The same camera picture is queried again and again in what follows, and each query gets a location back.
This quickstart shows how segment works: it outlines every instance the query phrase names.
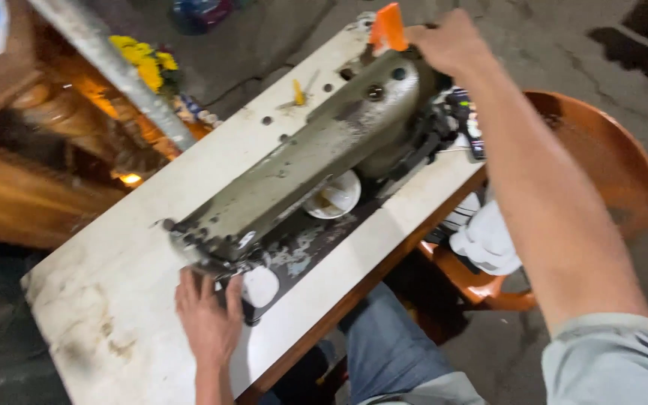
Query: concrete floor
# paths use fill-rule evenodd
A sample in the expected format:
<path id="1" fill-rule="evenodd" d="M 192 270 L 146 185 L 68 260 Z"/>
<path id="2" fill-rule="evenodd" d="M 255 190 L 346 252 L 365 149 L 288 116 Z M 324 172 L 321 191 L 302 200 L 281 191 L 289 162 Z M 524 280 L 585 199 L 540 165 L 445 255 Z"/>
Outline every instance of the concrete floor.
<path id="1" fill-rule="evenodd" d="M 169 0 L 131 0 L 139 10 L 126 27 L 144 41 L 173 45 L 186 89 L 227 117 L 327 41 L 360 12 L 390 0 L 262 0 L 230 16 L 211 33 L 181 37 L 163 15 Z M 616 118 L 648 151 L 648 78 L 604 57 L 588 33 L 617 27 L 636 0 L 405 0 L 407 24 L 462 6 L 492 51 L 527 89 L 545 89 L 584 100 Z M 631 244 L 648 297 L 648 234 Z M 549 341 L 542 315 L 471 313 L 471 324 L 442 350 L 492 404 L 543 404 L 540 356 Z"/>

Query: metal pole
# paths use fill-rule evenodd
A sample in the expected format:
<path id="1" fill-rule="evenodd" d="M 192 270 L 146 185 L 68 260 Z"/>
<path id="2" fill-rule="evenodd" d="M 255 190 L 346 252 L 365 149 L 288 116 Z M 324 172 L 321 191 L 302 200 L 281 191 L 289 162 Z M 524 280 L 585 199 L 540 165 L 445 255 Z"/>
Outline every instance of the metal pole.
<path id="1" fill-rule="evenodd" d="M 92 65 L 154 122 L 181 151 L 196 140 L 167 103 L 139 78 L 137 69 L 109 42 L 109 28 L 77 0 L 29 0 Z"/>

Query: industrial sewing machine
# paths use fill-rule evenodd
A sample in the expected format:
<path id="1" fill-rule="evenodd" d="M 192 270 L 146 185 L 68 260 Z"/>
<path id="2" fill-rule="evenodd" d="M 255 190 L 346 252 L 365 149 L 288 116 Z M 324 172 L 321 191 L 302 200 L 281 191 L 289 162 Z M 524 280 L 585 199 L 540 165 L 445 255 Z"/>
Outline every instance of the industrial sewing machine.
<path id="1" fill-rule="evenodd" d="M 267 303 L 244 300 L 249 324 L 466 127 L 470 109 L 445 97 L 451 78 L 416 48 L 360 60 L 301 130 L 189 216 L 163 222 L 175 249 L 222 286 L 258 267 L 275 273 L 278 291 Z M 323 220 L 300 209 L 347 170 L 362 183 L 354 210 Z"/>

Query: forearm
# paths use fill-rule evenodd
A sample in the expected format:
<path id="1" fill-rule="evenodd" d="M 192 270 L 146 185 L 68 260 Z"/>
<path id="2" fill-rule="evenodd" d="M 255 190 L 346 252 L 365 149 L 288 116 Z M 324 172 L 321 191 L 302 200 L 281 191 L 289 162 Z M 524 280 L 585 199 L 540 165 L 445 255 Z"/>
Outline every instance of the forearm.
<path id="1" fill-rule="evenodd" d="M 229 367 L 203 367 L 196 371 L 196 405 L 233 405 Z"/>
<path id="2" fill-rule="evenodd" d="M 455 80 L 477 105 L 490 180 L 549 328 L 591 312 L 648 317 L 592 182 L 493 55 L 478 58 Z"/>

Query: hand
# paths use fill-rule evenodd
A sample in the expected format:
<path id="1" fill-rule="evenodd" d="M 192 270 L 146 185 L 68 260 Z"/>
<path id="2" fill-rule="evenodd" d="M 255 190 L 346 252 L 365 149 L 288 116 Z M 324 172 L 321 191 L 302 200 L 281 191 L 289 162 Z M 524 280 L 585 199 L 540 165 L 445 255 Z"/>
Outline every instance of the hand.
<path id="1" fill-rule="evenodd" d="M 458 78 L 469 66 L 489 61 L 496 63 L 479 30 L 463 9 L 446 13 L 436 25 L 436 28 L 417 25 L 404 32 L 429 66 Z"/>
<path id="2" fill-rule="evenodd" d="M 242 276 L 232 277 L 225 292 L 227 309 L 224 309 L 214 294 L 211 277 L 204 276 L 202 290 L 197 291 L 192 271 L 187 267 L 181 269 L 174 297 L 176 313 L 198 368 L 229 366 L 243 325 L 241 288 Z"/>

